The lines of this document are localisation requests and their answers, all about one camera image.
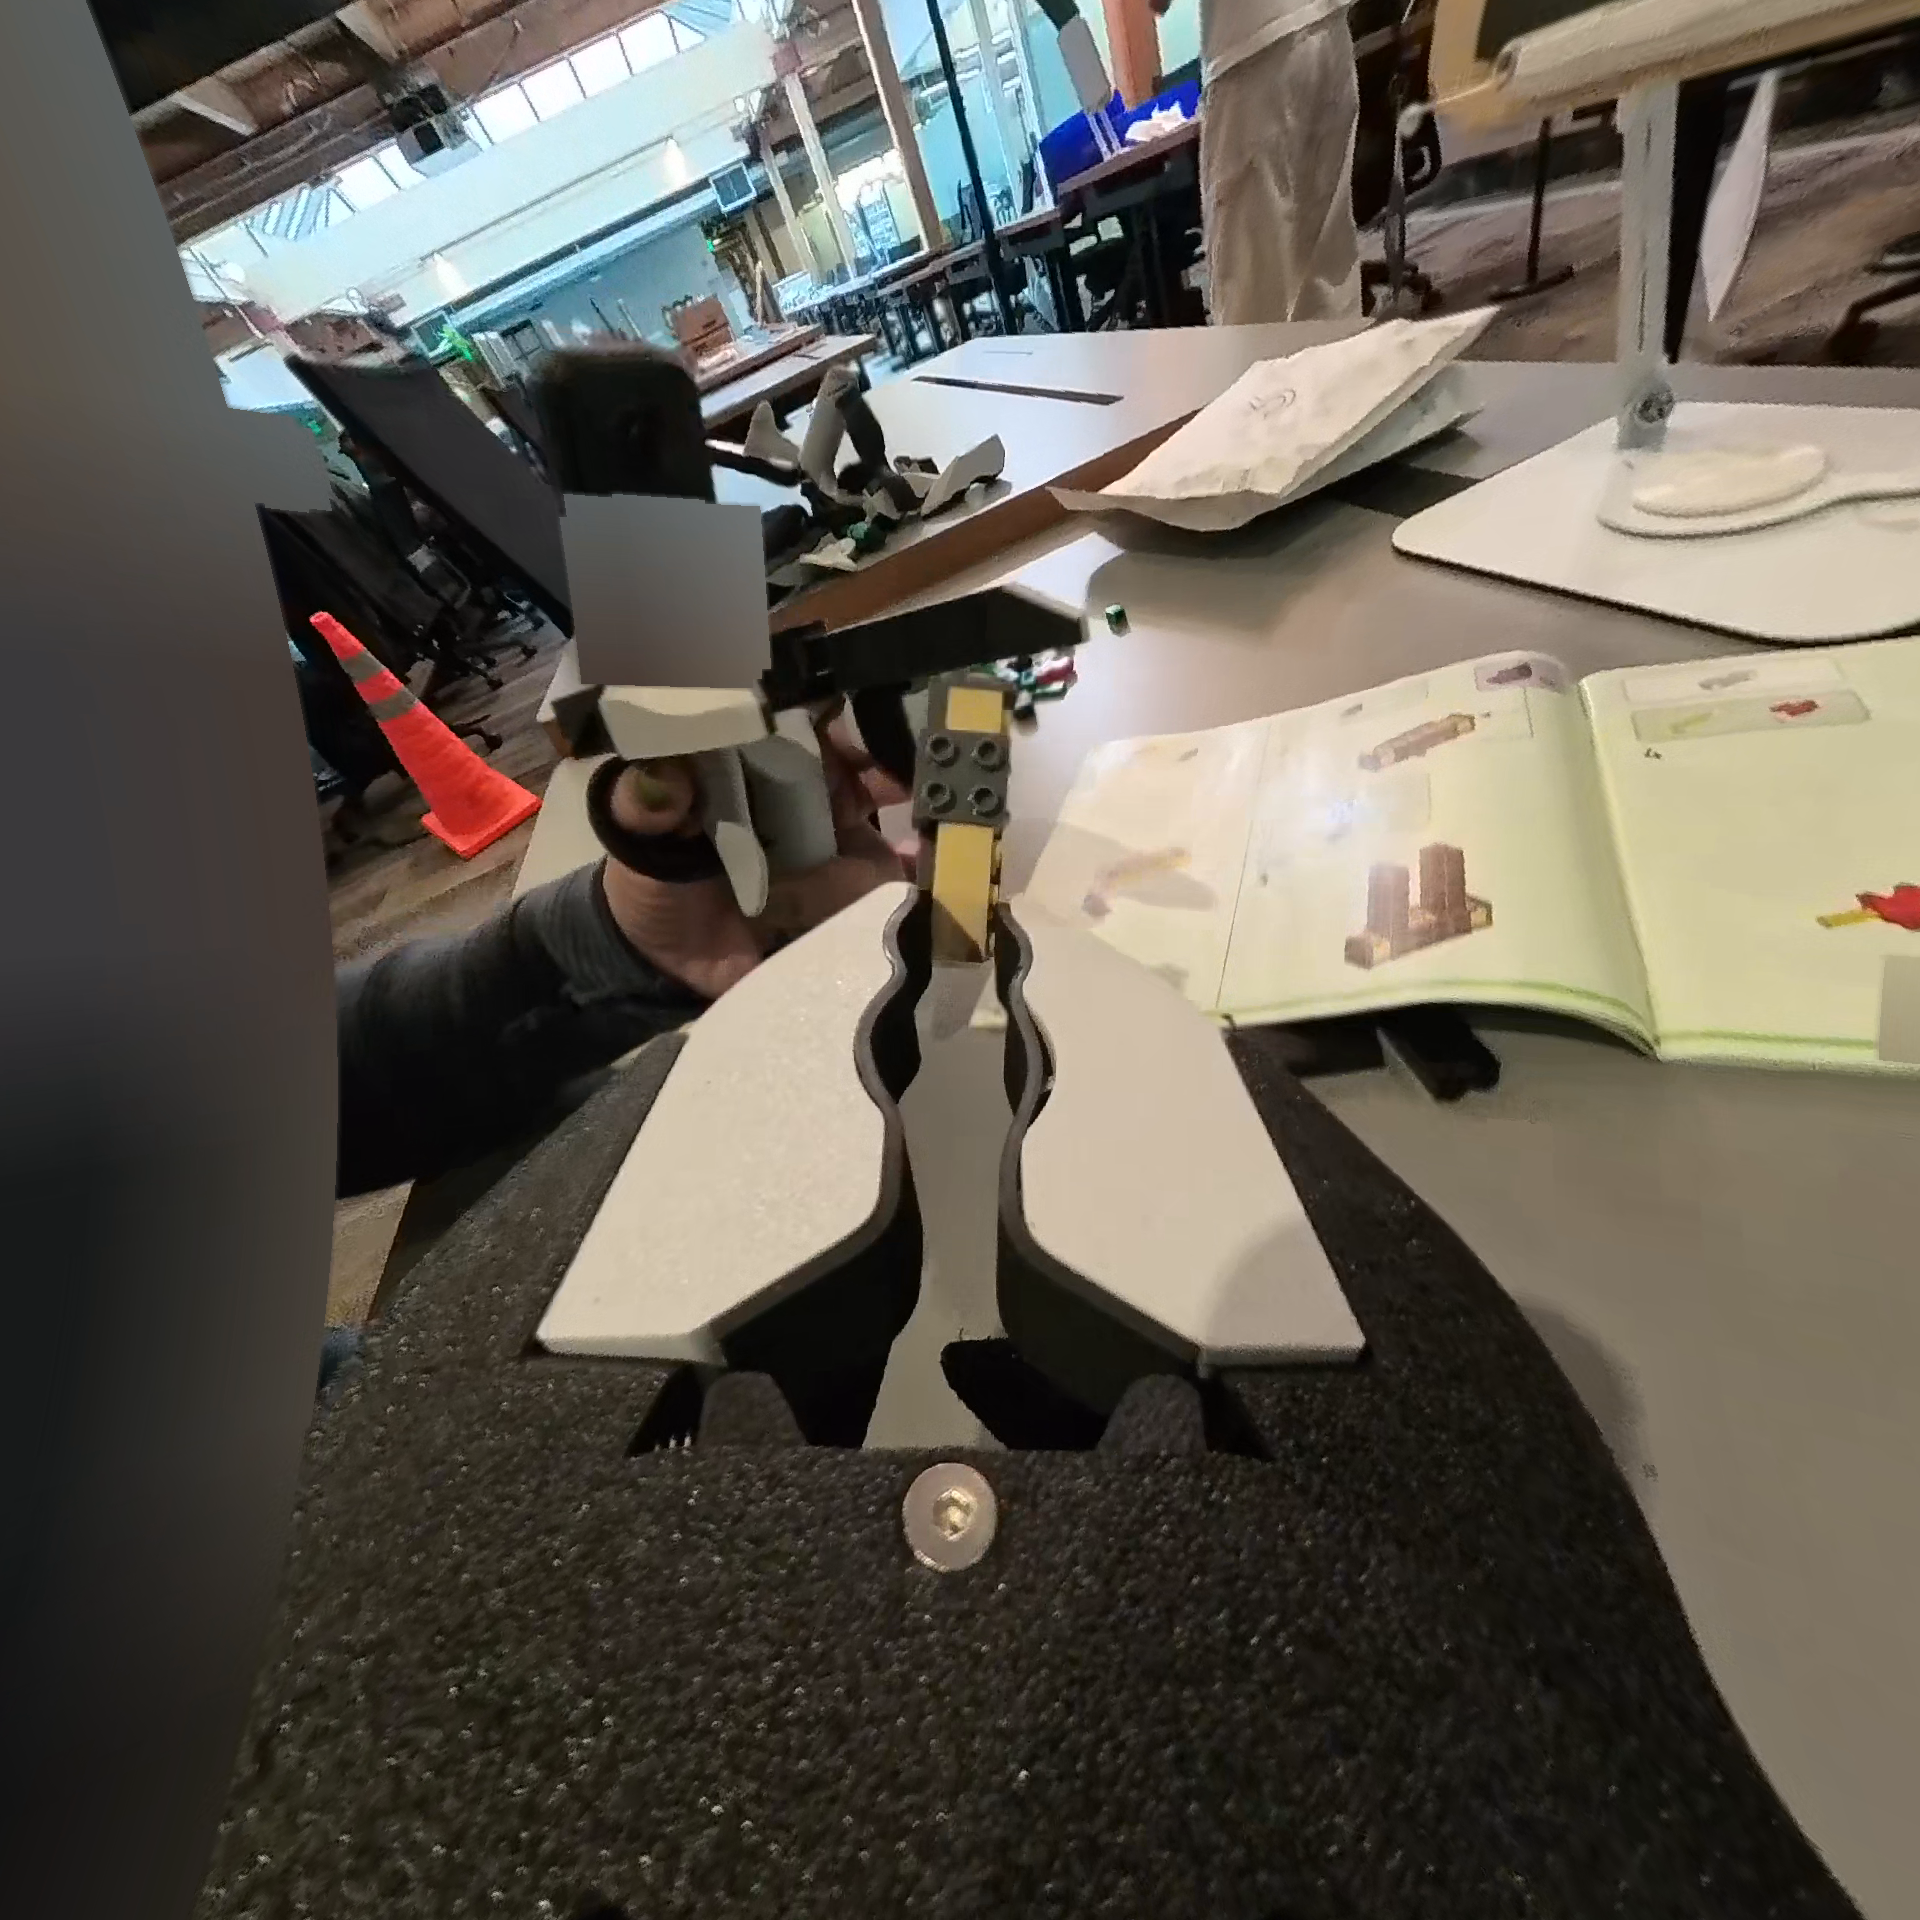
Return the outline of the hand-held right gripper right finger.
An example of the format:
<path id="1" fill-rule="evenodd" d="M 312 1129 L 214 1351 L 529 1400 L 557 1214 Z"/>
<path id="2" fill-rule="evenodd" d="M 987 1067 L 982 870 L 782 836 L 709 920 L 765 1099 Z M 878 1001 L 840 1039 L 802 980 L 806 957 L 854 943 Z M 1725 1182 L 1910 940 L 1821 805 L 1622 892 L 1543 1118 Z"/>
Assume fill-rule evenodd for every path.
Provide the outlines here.
<path id="1" fill-rule="evenodd" d="M 1040 1374 L 1349 1365 L 1363 1333 L 1222 1031 L 1006 905 L 997 1303 Z"/>

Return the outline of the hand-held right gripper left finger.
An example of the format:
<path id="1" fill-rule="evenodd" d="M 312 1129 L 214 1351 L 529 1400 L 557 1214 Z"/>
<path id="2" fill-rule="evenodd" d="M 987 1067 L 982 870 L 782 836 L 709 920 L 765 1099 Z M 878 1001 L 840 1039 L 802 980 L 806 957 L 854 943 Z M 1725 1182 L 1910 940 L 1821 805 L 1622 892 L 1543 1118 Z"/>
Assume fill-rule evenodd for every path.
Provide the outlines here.
<path id="1" fill-rule="evenodd" d="M 925 903 L 888 881 L 766 957 L 667 1051 L 655 1104 L 542 1320 L 557 1355 L 751 1365 L 782 1310 L 875 1285 L 890 1347 L 919 1279 L 898 1085 L 917 1070 L 903 936 Z"/>

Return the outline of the dark grey brick yellow tile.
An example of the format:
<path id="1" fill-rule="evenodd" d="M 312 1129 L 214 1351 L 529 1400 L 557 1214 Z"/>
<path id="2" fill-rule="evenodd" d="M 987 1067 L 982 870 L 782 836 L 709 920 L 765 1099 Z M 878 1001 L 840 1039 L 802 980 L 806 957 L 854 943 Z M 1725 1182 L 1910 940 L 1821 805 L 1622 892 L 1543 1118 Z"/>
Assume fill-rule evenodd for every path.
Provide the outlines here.
<path id="1" fill-rule="evenodd" d="M 944 676 L 929 686 L 917 737 L 913 824 L 1001 831 L 1013 768 L 1013 691 L 995 676 Z"/>

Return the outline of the person's left forearm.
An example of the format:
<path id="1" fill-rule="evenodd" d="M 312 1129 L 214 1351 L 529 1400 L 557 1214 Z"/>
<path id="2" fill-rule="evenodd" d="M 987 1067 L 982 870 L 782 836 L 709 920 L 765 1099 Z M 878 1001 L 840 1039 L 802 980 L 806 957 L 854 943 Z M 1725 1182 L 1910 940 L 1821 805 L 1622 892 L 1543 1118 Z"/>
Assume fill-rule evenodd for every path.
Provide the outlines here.
<path id="1" fill-rule="evenodd" d="M 585 1077 L 707 1008 L 617 928 L 606 861 L 471 928 L 341 963 L 334 1001 L 341 1199 L 510 1145 Z"/>

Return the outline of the neighbouring desk wooden edge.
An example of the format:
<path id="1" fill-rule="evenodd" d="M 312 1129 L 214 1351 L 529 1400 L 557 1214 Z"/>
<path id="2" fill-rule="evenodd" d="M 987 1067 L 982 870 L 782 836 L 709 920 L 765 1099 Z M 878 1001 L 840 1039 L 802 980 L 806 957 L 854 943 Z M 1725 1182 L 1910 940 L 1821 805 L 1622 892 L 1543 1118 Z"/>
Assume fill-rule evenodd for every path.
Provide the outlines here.
<path id="1" fill-rule="evenodd" d="M 880 384 L 872 411 L 893 452 L 947 460 L 999 438 L 999 489 L 903 532 L 858 571 L 793 592 L 771 615 L 773 631 L 838 631 L 995 585 L 1077 534 L 1054 489 L 1105 489 L 1248 367 L 1360 329 L 1360 320 L 1333 320 L 1065 331 L 938 355 Z"/>

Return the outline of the person's left hand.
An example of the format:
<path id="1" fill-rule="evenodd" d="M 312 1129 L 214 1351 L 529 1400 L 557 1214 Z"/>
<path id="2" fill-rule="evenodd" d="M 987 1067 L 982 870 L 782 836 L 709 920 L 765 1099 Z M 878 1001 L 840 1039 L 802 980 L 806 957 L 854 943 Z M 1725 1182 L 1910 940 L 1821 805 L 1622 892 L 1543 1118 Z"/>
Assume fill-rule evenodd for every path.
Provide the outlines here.
<path id="1" fill-rule="evenodd" d="M 835 855 L 773 881 L 769 903 L 749 916 L 728 878 L 662 880 L 605 859 L 602 889 L 625 941 L 656 971 L 712 1001 L 730 991 L 778 945 L 847 912 L 907 875 L 911 855 L 880 830 L 880 814 L 906 797 L 870 753 L 847 709 L 814 718 L 833 805 Z"/>

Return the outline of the heap of small coloured bricks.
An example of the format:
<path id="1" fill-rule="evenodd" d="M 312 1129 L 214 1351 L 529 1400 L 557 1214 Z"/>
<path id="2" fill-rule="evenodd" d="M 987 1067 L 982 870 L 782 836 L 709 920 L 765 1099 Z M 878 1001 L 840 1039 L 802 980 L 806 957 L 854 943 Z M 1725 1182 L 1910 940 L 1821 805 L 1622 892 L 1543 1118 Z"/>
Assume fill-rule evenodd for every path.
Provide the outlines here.
<path id="1" fill-rule="evenodd" d="M 997 653 L 983 669 L 1003 688 L 1015 728 L 1037 726 L 1040 713 L 1077 686 L 1083 647 L 1135 627 L 1131 609 L 1120 601 L 1095 604 L 1091 613 L 1021 592 L 993 592 L 990 601 Z"/>

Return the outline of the black partition panel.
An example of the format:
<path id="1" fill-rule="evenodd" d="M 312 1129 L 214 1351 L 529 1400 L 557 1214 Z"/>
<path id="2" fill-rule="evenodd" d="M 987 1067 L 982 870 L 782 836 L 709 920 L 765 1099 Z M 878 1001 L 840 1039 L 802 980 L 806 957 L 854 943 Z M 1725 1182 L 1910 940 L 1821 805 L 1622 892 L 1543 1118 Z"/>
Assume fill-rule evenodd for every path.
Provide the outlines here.
<path id="1" fill-rule="evenodd" d="M 574 635 L 561 494 L 491 433 L 427 363 L 350 363 L 296 351 L 289 372 L 498 581 Z"/>

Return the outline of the pile of white black parts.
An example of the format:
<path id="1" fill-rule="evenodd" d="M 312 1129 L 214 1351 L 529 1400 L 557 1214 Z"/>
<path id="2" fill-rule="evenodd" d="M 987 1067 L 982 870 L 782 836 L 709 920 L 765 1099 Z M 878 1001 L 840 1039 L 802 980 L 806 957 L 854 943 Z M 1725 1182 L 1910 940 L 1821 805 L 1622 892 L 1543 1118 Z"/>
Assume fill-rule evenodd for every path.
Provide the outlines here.
<path id="1" fill-rule="evenodd" d="M 713 440 L 718 464 L 798 502 L 762 511 L 762 545 L 773 582 L 790 573 L 845 573 L 903 532 L 961 504 L 974 504 L 1003 478 L 1006 449 L 987 437 L 941 464 L 894 455 L 866 391 L 850 367 L 833 367 L 798 438 L 765 400 L 738 447 Z"/>

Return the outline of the black long brick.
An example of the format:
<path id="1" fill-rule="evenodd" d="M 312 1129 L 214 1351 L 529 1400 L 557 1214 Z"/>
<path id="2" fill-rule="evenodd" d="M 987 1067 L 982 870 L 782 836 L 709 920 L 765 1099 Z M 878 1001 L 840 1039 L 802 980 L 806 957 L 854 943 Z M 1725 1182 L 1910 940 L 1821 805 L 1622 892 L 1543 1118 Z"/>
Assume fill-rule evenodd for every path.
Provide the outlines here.
<path id="1" fill-rule="evenodd" d="M 1413 1003 L 1381 1013 L 1377 1033 L 1384 1051 L 1392 1053 L 1435 1104 L 1451 1105 L 1501 1088 L 1501 1057 L 1451 1006 Z"/>

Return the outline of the white paper bag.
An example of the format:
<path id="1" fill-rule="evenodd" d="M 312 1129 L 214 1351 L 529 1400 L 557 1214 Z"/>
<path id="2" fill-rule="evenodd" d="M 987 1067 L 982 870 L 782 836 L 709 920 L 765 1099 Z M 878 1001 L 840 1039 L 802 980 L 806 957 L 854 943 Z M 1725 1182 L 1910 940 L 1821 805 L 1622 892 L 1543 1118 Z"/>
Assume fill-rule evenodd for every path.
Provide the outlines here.
<path id="1" fill-rule="evenodd" d="M 1239 529 L 1473 419 L 1457 361 L 1496 323 L 1483 304 L 1265 359 L 1123 478 L 1051 494 L 1069 511 L 1126 511 L 1192 534 Z"/>

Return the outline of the orange plastic cone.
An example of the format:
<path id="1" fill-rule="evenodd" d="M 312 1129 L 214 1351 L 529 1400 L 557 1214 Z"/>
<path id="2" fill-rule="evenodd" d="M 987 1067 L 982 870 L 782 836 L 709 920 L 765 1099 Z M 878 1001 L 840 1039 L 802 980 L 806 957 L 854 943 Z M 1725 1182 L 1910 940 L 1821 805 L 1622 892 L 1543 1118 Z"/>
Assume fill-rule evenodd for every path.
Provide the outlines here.
<path id="1" fill-rule="evenodd" d="M 537 792 L 456 735 L 341 620 L 319 609 L 309 624 L 416 783 L 425 801 L 424 830 L 449 853 L 475 859 L 541 814 Z"/>

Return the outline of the row of dark tables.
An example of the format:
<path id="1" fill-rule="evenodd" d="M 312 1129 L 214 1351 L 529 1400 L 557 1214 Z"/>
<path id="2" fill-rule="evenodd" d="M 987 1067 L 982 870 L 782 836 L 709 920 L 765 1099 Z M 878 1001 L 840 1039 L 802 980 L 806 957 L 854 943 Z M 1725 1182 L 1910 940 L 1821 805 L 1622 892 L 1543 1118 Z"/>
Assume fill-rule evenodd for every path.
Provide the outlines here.
<path id="1" fill-rule="evenodd" d="M 1198 126 L 1163 131 L 1065 181 L 1054 203 L 982 240 L 807 292 L 802 327 L 762 365 L 709 377 L 709 433 L 737 440 L 765 406 L 785 420 L 833 367 L 903 367 L 974 339 L 1189 327 L 1207 317 Z"/>

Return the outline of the open instruction booklet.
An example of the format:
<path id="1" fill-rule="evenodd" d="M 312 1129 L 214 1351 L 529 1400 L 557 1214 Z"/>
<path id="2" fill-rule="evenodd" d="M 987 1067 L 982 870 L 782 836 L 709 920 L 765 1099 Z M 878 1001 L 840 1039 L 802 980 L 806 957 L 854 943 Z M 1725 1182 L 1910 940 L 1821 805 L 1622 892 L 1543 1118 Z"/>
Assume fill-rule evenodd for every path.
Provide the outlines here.
<path id="1" fill-rule="evenodd" d="M 1023 903 L 1224 1023 L 1427 1003 L 1666 1063 L 1917 1072 L 1918 643 L 1542 653 L 1123 737 Z"/>

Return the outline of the dark panel yellow frame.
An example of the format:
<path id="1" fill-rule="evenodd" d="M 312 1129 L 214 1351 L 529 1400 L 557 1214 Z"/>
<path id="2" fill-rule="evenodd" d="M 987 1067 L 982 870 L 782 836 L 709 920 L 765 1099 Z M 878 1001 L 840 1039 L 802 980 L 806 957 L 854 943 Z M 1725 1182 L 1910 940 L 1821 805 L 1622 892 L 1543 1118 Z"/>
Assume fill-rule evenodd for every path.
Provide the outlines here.
<path id="1" fill-rule="evenodd" d="M 1433 3 L 1427 102 L 1442 107 L 1496 77 L 1502 51 L 1600 3 Z"/>

